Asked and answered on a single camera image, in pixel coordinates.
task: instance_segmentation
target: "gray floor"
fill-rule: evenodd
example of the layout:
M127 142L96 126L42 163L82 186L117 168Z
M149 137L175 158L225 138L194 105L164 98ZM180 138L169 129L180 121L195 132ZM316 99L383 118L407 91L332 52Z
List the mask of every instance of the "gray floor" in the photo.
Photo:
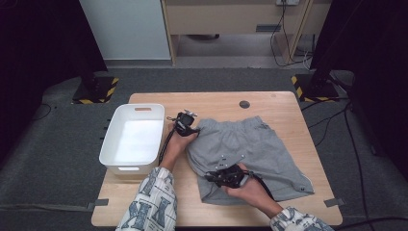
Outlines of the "gray floor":
M277 62L283 64L276 43L273 46ZM311 38L302 38L298 48L300 56L295 59L303 61L303 50L310 50ZM94 201L106 170L98 161L103 142L100 138L104 137L104 127L109 125L108 119L115 108L126 103L132 92L294 91L290 77L308 73L309 63L310 60L290 66L277 65L270 50L270 35L221 36L215 40L182 37L176 65L110 66L109 74L119 77L119 84L107 104L70 104L79 78L54 86L43 96L49 108L44 105L38 109L35 117L41 119L33 121L13 151L13 157L0 171L0 204L61 204L79 208ZM352 77L352 73L343 70L335 70L333 74L345 81ZM337 90L346 96L341 89ZM371 154L370 143L352 112L347 112L347 120L340 114L330 123L324 120L313 126L343 110L346 103L346 100L320 103L303 111L333 193L345 201L340 206L344 225L366 220L363 201L367 201L370 218L408 218L408 183L387 157ZM310 105L299 102L300 108ZM91 212L0 211L0 230L113 230L93 227L90 218ZM407 221L384 220L373 226L375 230L405 230L406 225ZM360 225L346 230L370 230L370 227Z

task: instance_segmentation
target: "power strip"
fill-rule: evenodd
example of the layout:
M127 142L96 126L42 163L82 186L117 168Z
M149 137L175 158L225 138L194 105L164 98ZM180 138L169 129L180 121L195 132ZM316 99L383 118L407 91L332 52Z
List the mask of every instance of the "power strip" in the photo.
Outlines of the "power strip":
M297 6L299 5L299 0L276 0L276 5L282 6L285 2L286 6Z

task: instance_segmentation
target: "cable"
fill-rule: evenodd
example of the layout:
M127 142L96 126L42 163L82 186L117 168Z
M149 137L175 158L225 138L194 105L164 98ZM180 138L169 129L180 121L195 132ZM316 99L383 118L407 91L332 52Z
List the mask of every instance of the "cable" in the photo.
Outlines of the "cable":
M300 35L299 40L302 40L304 35ZM301 52L302 54L295 54L295 56L303 56L305 52L308 52L310 54L310 56L313 56L313 54L315 53L315 35L313 35L313 39L312 39L312 50L311 51L307 51L307 50L301 50L298 47L296 47L296 50L294 52Z
M168 145L168 142L170 141L171 137L173 136L174 131L176 130L176 127L174 126L173 129L168 133L167 138L165 140L165 143L163 144L162 150L159 153L159 164L162 162L163 157L165 156L165 151Z
M308 106L306 106L306 107L302 108L302 109L301 109L301 111L303 112L303 111L305 111L306 109L311 108L311 107L313 107L313 106L315 106L315 105L317 105L317 104L319 104L319 103L326 102L326 101L330 101L330 100L336 100L336 99L340 99L340 100L341 100L341 99L349 99L349 98L347 98L347 97L342 97L342 98L339 98L339 97L335 97L335 98L326 98L326 99L323 99L323 100L320 100L320 101L314 102L313 104L308 105Z
M283 3L282 16L281 16L280 19L279 19L278 25L275 27L275 29L274 29L273 32L272 32L272 36L270 37L269 44L270 44L270 50L272 51L273 59L275 60L275 63L276 63L278 66L284 67L284 66L289 66L289 65L293 65L293 64L301 64L301 63L304 62L304 60L302 60L302 61L293 61L292 57L290 57L290 59L293 61L293 63L290 63L290 64L280 64L280 63L278 63L278 61L276 60L276 54L275 54L275 51L273 50L272 41L273 41L273 38L274 38L274 36L275 36L275 33L277 32L277 31L276 31L277 28L281 25L281 22L282 22L282 28L283 28L283 31L284 31L284 34L285 34L285 38L286 38L287 44L288 44L288 51L289 51L289 54L291 55L291 51L290 51L290 47L289 47L289 41L288 41L288 36L287 36L287 34L286 34L285 25L284 25L284 17L285 17L285 10L286 10L286 1L282 1L282 3Z
M259 177L257 174L252 174L252 176L262 185L262 187L264 188L264 190L267 192L268 196L269 196L270 198L272 198L272 200L277 201L277 200L273 197L272 192L270 192L270 190L269 190L267 184L265 184L264 180L262 180L262 178Z
M310 70L310 65L307 63L307 59L306 59L307 53L308 53L308 51L305 53L305 57L303 58L303 66L304 66L307 70Z
M48 104L44 104L44 103L42 103L41 105L47 106L48 107L48 112L45 115L43 115L43 116L41 116L39 118L33 118L32 121L37 121L37 120L43 119L43 118L47 117L51 113L51 110L52 110L51 106L49 106Z
M309 105L308 107L302 109L302 111L305 110L305 109L307 109L307 108L310 108L310 107L312 107L312 106L314 106L314 105L317 105L318 103L321 103L321 102L322 102L322 101L316 102L316 103L314 103L314 104L312 104L312 105ZM326 119L324 119L324 120L322 120L322 121L320 121L320 122L318 122L318 123L316 123L316 124L314 124L314 125L312 125L312 126L309 127L309 128L314 127L314 126L316 126L316 125L322 123L323 121L325 121L325 120L327 120L327 119L331 119L331 118L333 118L334 116L337 116L337 115L339 115L341 112L343 112L343 113L344 113L345 124L346 124L346 127L347 127L347 131L348 131L348 134L350 135L351 142L352 142L353 149L354 149L354 153L355 153L355 156L356 156L356 160L357 160L357 164L358 164L358 169L359 169L359 175L360 175L361 194L362 194L362 197L363 197L363 208L364 208L364 212L365 212L365 216L366 216L366 221L362 221L362 222L357 222L357 223L353 223L353 224L349 224L349 225L345 225L345 226L336 227L335 230L343 230L343 229L346 229L346 228L352 228L352 227L360 226L360 225L364 225L364 224L368 224L368 225L370 226L370 229L371 229L371 230L374 230L374 227L372 226L372 224L375 223L375 222L386 221L386 220L404 220L404 221L408 221L408 218L399 218L399 217L385 217L385 218L374 218L374 219L370 219L369 213L368 213L368 209L367 209L366 191L365 191L365 188L364 188L364 178L363 178L363 171L362 171L362 168L361 168L360 157L359 157L359 155L358 155L358 151L357 151L357 147L356 147L356 144L355 144L355 140L354 140L354 137L353 137L353 135L352 135L352 132L351 132L351 129L350 129L350 126L349 126L349 123L348 123L348 118L347 118L347 109L349 108L350 105L351 105L351 101L348 102L348 103L346 104L346 106L344 107L344 109L341 110L339 113L336 113L336 114L330 116L329 118L326 118Z
M347 109L348 104L347 104L347 105L344 107L344 109L342 109L341 111L339 111L339 112L335 113L334 115L332 115L332 116L330 116L330 117L327 117L327 118L325 118L325 119L323 119L323 120L321 120L321 121L315 123L314 125L311 125L311 126L308 127L309 129L311 129L312 127L315 127L315 126L317 126L317 125L323 123L325 120L328 119L328 121L327 121L327 123L326 123L326 128L324 129L323 137L320 139L320 141L319 141L317 144L315 144L315 146L319 146L319 145L324 141L324 138L326 137L327 129L328 129L328 127L329 127L329 124L330 124L331 119L334 118L335 116L338 116L338 115L340 115L341 113L343 113L343 112Z
M345 108L348 108L348 106L349 106L350 104L351 104L351 102L348 102L348 104L345 106ZM366 192L365 192L365 189L364 189L363 171L362 171L362 169L361 169L361 162L360 162L360 157L359 157L359 155L358 155L356 143L355 143L355 141L354 141L353 134L351 133L350 125L348 124L347 110L344 110L344 120L345 120L345 125L347 126L348 134L350 135L350 138L351 138L351 143L353 144L354 154L355 154L355 156L356 156L357 165L358 165L358 169L359 169L360 185L361 185L361 194L362 194L362 197L363 197L364 213L365 213L365 215L366 215L366 219L367 219L367 220L370 220L369 213L368 213L368 210L367 210ZM374 230L374 227L372 226L372 224L371 224L370 222L369 222L369 226L370 226L371 230Z

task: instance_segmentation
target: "shirt sleeve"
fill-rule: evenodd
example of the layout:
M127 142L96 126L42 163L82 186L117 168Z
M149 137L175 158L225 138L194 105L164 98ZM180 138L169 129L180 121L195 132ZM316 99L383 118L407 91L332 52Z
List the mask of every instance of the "shirt sleeve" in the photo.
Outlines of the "shirt sleeve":
M273 231L312 231L333 230L328 224L313 215L302 214L293 207L284 209L271 219L270 228Z
M173 175L164 167L153 168L115 231L174 230L177 198Z

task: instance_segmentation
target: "yellow and black hazard tape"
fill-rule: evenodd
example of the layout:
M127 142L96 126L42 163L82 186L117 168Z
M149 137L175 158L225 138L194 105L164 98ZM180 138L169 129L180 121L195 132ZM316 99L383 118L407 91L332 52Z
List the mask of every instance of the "yellow and black hazard tape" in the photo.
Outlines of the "yellow and black hazard tape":
M329 97L306 97L304 95L304 91L302 87L299 85L296 76L292 76L292 83L294 89L296 90L297 97L299 98L300 102L335 102L337 99L329 98Z
M91 99L91 98L80 98L80 99L75 99L72 100L73 104L94 104L94 103L108 103L111 100L112 95L114 94L117 82L119 81L119 78L111 78L112 82L109 83L108 86L105 86L105 92L106 92L106 96L103 98L98 98L98 99Z

